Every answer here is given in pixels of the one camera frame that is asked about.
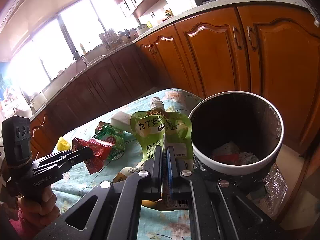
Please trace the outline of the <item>left hand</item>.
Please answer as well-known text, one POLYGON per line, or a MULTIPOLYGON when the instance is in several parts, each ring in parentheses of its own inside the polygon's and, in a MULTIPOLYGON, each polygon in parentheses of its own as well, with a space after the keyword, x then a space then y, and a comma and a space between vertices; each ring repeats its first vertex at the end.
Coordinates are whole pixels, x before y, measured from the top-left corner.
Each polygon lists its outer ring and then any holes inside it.
POLYGON ((21 226, 17 232, 21 239, 33 239, 36 234, 60 216, 56 200, 57 197, 51 186, 42 189, 40 201, 29 200, 25 197, 18 198, 21 226))

